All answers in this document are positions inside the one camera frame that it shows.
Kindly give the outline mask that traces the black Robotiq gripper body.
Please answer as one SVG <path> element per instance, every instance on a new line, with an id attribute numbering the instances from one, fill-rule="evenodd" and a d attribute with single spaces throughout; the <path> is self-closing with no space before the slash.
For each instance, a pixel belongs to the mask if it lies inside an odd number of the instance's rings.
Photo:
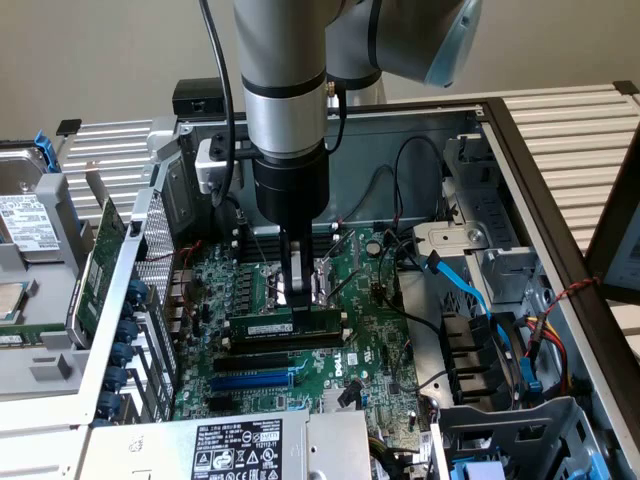
<path id="1" fill-rule="evenodd" d="M 329 201 L 329 155 L 316 149 L 291 159 L 252 161 L 260 213 L 276 224 L 310 223 Z"/>

